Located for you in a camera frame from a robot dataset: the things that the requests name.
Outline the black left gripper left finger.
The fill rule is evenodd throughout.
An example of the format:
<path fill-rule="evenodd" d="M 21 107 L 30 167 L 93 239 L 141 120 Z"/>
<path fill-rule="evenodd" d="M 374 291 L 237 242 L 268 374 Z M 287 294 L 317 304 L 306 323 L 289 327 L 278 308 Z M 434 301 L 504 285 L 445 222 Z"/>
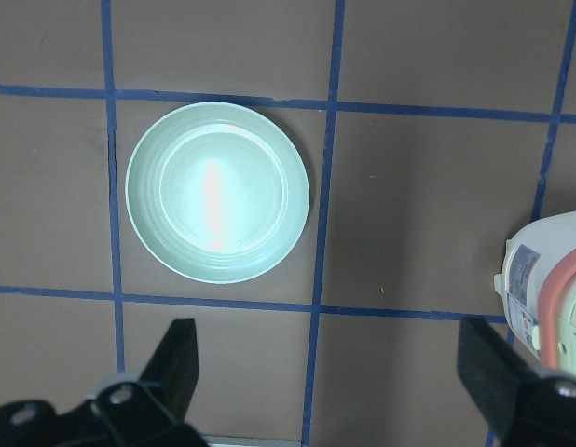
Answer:
<path fill-rule="evenodd" d="M 104 388 L 91 410 L 108 446 L 196 446 L 198 432 L 185 422 L 198 381 L 194 319 L 176 319 L 139 376 Z"/>

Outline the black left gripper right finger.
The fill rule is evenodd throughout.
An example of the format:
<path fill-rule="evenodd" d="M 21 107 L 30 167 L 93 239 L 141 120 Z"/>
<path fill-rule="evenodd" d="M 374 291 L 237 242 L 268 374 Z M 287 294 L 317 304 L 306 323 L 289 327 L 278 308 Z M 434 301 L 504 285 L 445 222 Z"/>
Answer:
<path fill-rule="evenodd" d="M 502 446 L 576 446 L 576 376 L 528 365 L 483 318 L 460 322 L 457 374 Z"/>

